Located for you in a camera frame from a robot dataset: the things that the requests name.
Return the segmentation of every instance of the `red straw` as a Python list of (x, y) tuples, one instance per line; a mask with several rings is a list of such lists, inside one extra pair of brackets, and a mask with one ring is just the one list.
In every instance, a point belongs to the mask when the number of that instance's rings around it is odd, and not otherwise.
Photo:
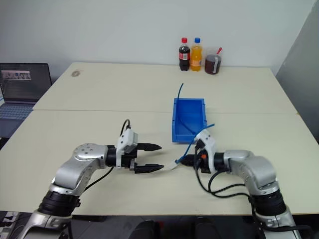
[(221, 51), (222, 51), (222, 47), (220, 47), (219, 49), (218, 49), (218, 52), (217, 52), (217, 54), (219, 54)]

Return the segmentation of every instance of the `laptop keyboard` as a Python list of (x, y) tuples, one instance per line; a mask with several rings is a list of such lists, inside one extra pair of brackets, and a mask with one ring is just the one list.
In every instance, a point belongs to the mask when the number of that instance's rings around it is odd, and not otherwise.
[(4, 105), (0, 108), (0, 119), (23, 120), (32, 112), (32, 107)]

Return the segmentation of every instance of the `bottle label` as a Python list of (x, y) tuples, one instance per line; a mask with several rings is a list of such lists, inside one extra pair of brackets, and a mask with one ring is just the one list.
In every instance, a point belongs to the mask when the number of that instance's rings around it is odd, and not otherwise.
[(201, 61), (191, 60), (190, 64), (191, 64), (191, 66), (200, 66), (201, 65)]
[(180, 60), (188, 60), (190, 57), (189, 53), (179, 53)]

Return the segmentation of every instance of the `blue plastic bin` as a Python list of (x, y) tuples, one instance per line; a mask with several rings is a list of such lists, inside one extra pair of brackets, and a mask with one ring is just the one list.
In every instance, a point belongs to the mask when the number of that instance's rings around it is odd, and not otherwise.
[(171, 136), (173, 142), (189, 144), (195, 134), (206, 126), (207, 120), (204, 99), (174, 99), (173, 119), (171, 124)]

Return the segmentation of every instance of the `laptop screen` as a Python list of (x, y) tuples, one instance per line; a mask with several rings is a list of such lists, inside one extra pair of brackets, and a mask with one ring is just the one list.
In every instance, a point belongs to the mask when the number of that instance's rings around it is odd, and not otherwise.
[(0, 86), (7, 102), (37, 102), (52, 85), (45, 63), (0, 63)]

